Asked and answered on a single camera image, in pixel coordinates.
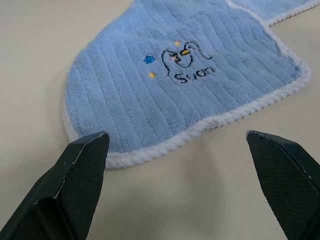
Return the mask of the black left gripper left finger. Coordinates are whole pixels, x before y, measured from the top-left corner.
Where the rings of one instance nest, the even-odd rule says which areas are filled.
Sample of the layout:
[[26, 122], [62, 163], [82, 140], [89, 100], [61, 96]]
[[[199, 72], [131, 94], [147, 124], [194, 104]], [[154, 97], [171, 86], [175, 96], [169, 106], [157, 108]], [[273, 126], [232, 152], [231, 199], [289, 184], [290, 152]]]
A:
[[109, 144], [105, 131], [70, 143], [32, 186], [0, 231], [0, 240], [86, 240]]

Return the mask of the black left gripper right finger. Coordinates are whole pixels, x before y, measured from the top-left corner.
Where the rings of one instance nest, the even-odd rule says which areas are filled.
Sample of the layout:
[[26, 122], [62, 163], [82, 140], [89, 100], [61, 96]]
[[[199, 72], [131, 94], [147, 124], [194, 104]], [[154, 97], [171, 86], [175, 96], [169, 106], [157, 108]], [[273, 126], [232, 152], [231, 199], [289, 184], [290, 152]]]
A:
[[320, 240], [320, 164], [298, 143], [246, 133], [262, 192], [287, 240]]

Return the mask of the blue cloth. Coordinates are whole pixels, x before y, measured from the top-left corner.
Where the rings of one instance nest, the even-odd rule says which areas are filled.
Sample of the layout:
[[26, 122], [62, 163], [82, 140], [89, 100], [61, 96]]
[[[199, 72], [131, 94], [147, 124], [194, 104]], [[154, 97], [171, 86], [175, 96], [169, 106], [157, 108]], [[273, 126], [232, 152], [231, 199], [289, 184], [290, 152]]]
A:
[[232, 0], [134, 0], [75, 57], [69, 141], [106, 131], [106, 168], [163, 156], [298, 92], [311, 71]]

